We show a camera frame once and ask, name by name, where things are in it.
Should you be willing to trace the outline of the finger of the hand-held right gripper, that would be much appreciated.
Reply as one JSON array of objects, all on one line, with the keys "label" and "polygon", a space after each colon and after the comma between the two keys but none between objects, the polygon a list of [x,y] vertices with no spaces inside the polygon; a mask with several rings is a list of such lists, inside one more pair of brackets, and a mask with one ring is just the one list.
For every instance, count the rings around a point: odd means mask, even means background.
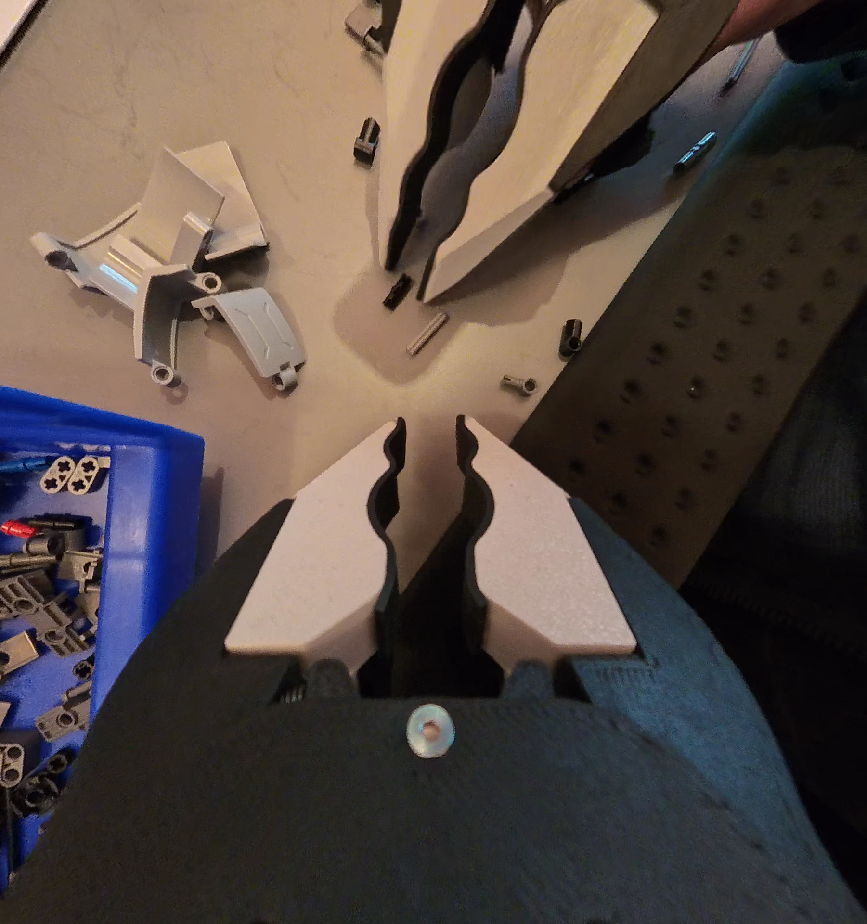
[{"label": "finger of the hand-held right gripper", "polygon": [[430,167],[416,168],[431,138],[430,104],[448,58],[472,36],[487,1],[404,1],[382,68],[384,119],[378,155],[378,243],[393,270],[416,222]]},{"label": "finger of the hand-held right gripper", "polygon": [[659,18],[642,1],[553,4],[521,62],[519,108],[497,157],[471,183],[462,217],[431,255],[420,298],[462,281],[555,196],[555,179]]}]

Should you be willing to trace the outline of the heap of grey panel pieces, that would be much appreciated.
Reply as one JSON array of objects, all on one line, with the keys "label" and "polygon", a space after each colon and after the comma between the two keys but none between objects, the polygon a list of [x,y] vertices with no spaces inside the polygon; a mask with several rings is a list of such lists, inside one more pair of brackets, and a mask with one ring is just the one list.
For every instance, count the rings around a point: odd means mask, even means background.
[{"label": "heap of grey panel pieces", "polygon": [[75,241],[39,232],[30,242],[76,287],[132,312],[135,359],[156,385],[180,383],[178,325],[190,306],[206,321],[225,322],[276,391],[298,386],[307,355],[272,296],[261,287],[227,291],[213,269],[219,260],[268,247],[226,141],[182,153],[162,148],[138,203]]}]

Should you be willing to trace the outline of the pile of small building pieces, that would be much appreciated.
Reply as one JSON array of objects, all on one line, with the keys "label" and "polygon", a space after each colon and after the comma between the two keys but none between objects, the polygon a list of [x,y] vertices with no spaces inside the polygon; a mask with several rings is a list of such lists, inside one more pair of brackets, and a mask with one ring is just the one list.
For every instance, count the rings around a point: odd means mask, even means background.
[{"label": "pile of small building pieces", "polygon": [[0,884],[65,790],[92,711],[108,446],[0,449]]}]

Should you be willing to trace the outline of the person's right forearm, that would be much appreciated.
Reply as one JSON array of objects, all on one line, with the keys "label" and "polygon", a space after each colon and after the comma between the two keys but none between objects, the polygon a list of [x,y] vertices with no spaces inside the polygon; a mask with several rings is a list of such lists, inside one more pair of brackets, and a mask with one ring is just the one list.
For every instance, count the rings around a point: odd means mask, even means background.
[{"label": "person's right forearm", "polygon": [[867,51],[867,1],[823,1],[774,29],[778,46],[796,64]]}]

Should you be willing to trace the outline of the small grey pin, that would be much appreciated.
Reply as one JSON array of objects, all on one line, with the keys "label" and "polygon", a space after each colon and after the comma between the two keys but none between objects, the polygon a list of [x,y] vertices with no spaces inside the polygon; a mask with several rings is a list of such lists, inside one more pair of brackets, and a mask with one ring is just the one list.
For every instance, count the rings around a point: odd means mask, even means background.
[{"label": "small grey pin", "polygon": [[416,358],[416,356],[427,346],[429,341],[432,340],[439,333],[439,331],[446,326],[449,320],[450,316],[446,312],[438,312],[435,314],[417,334],[417,336],[408,344],[404,352],[410,358]]}]

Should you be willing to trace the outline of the short grey tube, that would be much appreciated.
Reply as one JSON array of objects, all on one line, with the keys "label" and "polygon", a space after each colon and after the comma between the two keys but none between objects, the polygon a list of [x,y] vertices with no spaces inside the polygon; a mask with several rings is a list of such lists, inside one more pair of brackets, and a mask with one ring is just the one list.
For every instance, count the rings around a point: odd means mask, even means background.
[{"label": "short grey tube", "polygon": [[672,175],[682,177],[696,169],[709,155],[717,142],[717,132],[707,132],[673,164]]}]

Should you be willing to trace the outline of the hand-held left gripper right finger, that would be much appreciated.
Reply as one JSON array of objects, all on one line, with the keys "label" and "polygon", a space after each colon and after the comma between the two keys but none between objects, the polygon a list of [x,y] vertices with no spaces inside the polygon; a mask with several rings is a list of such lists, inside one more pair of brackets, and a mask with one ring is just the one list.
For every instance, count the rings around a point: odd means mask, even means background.
[{"label": "hand-held left gripper right finger", "polygon": [[637,642],[571,497],[466,415],[463,608],[471,647],[506,674],[570,656],[630,656]]}]

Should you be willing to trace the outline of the grey flat hinge piece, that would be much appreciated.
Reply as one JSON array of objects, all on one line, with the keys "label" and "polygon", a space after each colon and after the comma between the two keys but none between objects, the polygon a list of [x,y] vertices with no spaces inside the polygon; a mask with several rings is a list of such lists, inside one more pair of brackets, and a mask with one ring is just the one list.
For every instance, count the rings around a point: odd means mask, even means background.
[{"label": "grey flat hinge piece", "polygon": [[344,25],[347,33],[365,51],[378,57],[385,55],[381,39],[381,1],[358,1],[357,6],[347,14]]}]

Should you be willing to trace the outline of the thin grey tube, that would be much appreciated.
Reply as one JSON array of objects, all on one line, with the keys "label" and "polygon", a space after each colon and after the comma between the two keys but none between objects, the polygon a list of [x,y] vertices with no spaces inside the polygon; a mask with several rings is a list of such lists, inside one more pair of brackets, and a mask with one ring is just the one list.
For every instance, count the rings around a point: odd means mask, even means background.
[{"label": "thin grey tube", "polygon": [[734,61],[730,71],[728,72],[723,85],[719,90],[719,96],[725,97],[728,95],[732,89],[738,85],[742,75],[745,73],[746,68],[751,63],[751,59],[755,52],[757,52],[758,47],[762,41],[762,38],[755,38],[748,40],[742,43],[739,46],[739,51],[736,60]]}]

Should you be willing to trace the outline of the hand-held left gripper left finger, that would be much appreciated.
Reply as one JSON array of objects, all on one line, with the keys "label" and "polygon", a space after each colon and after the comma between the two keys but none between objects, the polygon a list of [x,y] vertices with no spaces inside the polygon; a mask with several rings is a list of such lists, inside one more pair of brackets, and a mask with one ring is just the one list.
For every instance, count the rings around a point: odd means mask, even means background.
[{"label": "hand-held left gripper left finger", "polygon": [[291,502],[224,648],[358,671],[386,646],[397,598],[388,526],[399,512],[403,418],[382,425]]}]

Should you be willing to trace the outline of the blue woven fabric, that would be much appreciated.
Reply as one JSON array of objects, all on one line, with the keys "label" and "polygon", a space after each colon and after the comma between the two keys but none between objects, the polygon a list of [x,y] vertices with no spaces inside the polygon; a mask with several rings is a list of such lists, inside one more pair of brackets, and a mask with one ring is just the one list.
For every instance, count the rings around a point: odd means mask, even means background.
[{"label": "blue woven fabric", "polygon": [[682,593],[799,787],[867,844],[867,295]]}]

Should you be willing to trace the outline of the person's right hand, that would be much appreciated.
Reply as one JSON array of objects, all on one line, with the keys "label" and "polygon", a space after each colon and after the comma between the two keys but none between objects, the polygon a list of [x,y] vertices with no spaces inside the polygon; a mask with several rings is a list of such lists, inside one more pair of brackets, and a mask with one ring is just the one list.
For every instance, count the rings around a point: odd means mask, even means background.
[{"label": "person's right hand", "polygon": [[715,39],[711,51],[763,36],[781,24],[786,14],[784,1],[740,1]]}]

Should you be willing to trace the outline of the blue plastic bin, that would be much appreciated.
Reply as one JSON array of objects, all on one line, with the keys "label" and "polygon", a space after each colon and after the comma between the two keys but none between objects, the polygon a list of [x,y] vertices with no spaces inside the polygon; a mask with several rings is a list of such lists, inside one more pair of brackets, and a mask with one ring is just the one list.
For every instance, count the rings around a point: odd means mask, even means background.
[{"label": "blue plastic bin", "polygon": [[[108,446],[104,581],[86,734],[117,676],[170,605],[192,582],[200,486],[201,437],[171,427],[0,386],[0,449],[46,452],[59,445]],[[11,884],[0,884],[0,898]]]}]

